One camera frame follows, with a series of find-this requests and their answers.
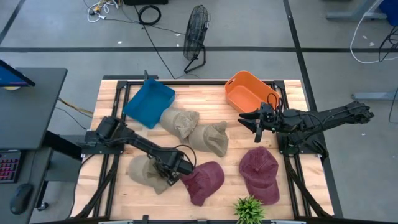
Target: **wooden tabletop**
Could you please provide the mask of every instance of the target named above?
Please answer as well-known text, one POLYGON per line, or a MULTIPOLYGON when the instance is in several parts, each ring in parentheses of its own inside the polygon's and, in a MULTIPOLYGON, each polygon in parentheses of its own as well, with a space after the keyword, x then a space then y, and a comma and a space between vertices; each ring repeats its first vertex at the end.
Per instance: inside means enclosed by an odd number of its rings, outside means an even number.
MULTIPOLYGON (((103 80, 101 82, 91 129, 96 129, 103 116, 111 114, 117 82, 117 80, 103 80)), ((290 108, 307 110, 300 80, 285 80, 285 85, 290 108)), ((268 148, 279 163, 277 182, 280 200, 274 205, 265 207, 266 219, 292 219, 293 213, 286 171, 283 157, 279 153, 276 136, 269 131, 264 131, 261 142, 255 143, 254 135, 238 123, 238 112, 225 101, 223 85, 171 85, 169 87, 173 88, 176 93, 172 106, 199 112, 200 124, 219 121, 228 123, 226 133, 229 137, 229 146, 224 157, 219 158, 212 153, 195 151, 198 164, 216 161, 222 166, 225 173, 225 182, 217 192, 206 199, 202 207, 194 206, 190 202, 189 194, 181 181, 161 195, 156 195, 153 188, 140 185, 129 178, 127 168, 131 159, 144 153, 132 146, 126 146, 119 161, 111 219, 140 220, 143 215, 149 215, 151 220, 235 220, 237 217, 234 215, 233 203, 236 203, 238 198, 248 196, 244 179, 238 171, 238 165, 248 150, 258 146, 268 148)), ((131 87, 130 98, 139 88, 140 86, 131 87)), ((122 90, 120 102, 123 101, 123 96, 122 90)), ((154 129, 147 129, 128 117, 126 123, 137 134, 162 147, 173 147, 180 144, 177 137, 169 134, 159 124, 154 129)), ((189 150, 181 149, 188 156, 192 155, 189 150)), ((300 158, 308 190, 326 212, 333 214, 320 159, 314 154, 302 154, 300 158)), ((102 155, 96 155, 81 168, 72 216, 82 210, 97 189, 102 160, 102 155)), ((298 188, 296 188, 296 194, 300 214, 304 215, 298 188)), ((104 213, 106 196, 107 191, 104 193, 100 214, 104 213)))

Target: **monitor screen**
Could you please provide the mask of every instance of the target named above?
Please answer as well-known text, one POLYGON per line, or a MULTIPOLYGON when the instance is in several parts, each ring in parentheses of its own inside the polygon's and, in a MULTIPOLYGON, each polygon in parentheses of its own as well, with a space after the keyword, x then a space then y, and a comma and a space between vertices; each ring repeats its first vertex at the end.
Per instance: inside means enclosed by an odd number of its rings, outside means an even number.
POLYGON ((0 60, 0 86, 34 86, 35 83, 29 80, 21 72, 18 72, 6 62, 0 60))

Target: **blue plastic container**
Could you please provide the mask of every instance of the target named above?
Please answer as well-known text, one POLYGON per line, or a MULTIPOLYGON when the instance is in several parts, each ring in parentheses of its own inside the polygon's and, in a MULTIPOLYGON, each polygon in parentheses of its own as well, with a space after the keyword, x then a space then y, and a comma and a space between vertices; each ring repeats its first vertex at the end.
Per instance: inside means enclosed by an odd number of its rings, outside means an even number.
POLYGON ((384 0, 380 6, 380 10, 387 15, 387 20, 392 26, 398 26, 398 1, 384 0))
POLYGON ((160 116, 175 99, 175 91, 153 79, 146 80, 140 90, 124 107, 123 112, 152 129, 160 116))

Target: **beige cap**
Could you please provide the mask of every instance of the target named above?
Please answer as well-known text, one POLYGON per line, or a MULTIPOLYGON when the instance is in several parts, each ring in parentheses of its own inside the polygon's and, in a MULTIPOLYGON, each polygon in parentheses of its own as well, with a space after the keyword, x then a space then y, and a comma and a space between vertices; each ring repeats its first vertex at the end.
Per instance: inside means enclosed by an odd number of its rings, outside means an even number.
POLYGON ((156 194, 161 194, 169 185, 167 180, 159 175, 155 167, 155 159, 147 156, 133 158, 129 165, 130 178, 139 183, 155 189, 156 194))
POLYGON ((228 137, 225 133, 226 121, 215 124, 198 125, 189 135, 192 148, 203 152, 214 152, 223 157, 228 148, 228 137))
POLYGON ((167 108, 160 117, 160 125, 182 141, 198 124, 199 113, 176 108, 167 108))

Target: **gray floor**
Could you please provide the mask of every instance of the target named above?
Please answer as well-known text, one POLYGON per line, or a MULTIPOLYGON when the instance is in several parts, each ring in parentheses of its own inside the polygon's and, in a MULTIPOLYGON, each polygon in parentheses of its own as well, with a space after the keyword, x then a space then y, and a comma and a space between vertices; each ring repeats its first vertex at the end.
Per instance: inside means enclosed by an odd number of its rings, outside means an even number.
MULTIPOLYGON (((0 8, 2 29, 17 3, 0 2, 6 6, 0 8)), ((352 9, 360 2, 290 0, 302 47, 348 47, 357 23, 328 21, 325 14, 352 9)), ((170 0, 168 5, 160 6, 163 17, 159 26, 185 32, 190 11, 197 4, 203 4, 211 13, 207 46, 294 46, 280 0, 170 0)), ((136 19, 131 7, 124 10, 136 19)), ((108 16, 126 19, 120 10, 113 8, 108 16)), ((366 21, 354 46, 370 47, 372 42, 373 47, 378 47, 390 29, 386 21, 366 21)), ((157 46, 183 45, 182 36, 148 30, 157 46)), ((139 25, 112 21, 89 24, 81 0, 26 0, 0 47, 150 47, 150 42, 139 25)), ((183 74, 187 61, 181 52, 161 52, 161 55, 175 76, 183 74)), ((349 103, 350 95, 356 91, 392 91, 398 87, 397 61, 363 65, 346 53, 307 53, 304 57, 319 110, 349 103)), ((358 57, 377 60, 377 54, 358 54, 358 57)), ((88 110, 95 107, 103 75, 137 75, 146 69, 160 78, 170 78, 154 52, 0 53, 0 58, 15 67, 68 68, 61 97, 88 110)), ((282 52, 209 52, 207 64, 192 73, 201 78, 229 78, 239 70, 248 70, 259 78, 302 78, 296 54, 282 52)), ((398 221, 395 206, 398 125, 388 122, 391 102, 366 103, 376 115, 369 124, 341 126, 325 133, 343 214, 345 218, 398 221)), ((86 117, 68 111, 82 125, 90 125, 86 117)), ((398 121, 398 107, 394 108, 392 118, 398 121)), ((62 111, 54 112, 50 130, 59 134, 84 133, 62 111)), ((72 204, 72 193, 73 184, 54 183, 46 195, 53 206, 44 213, 36 212, 31 222, 65 218, 72 204)))

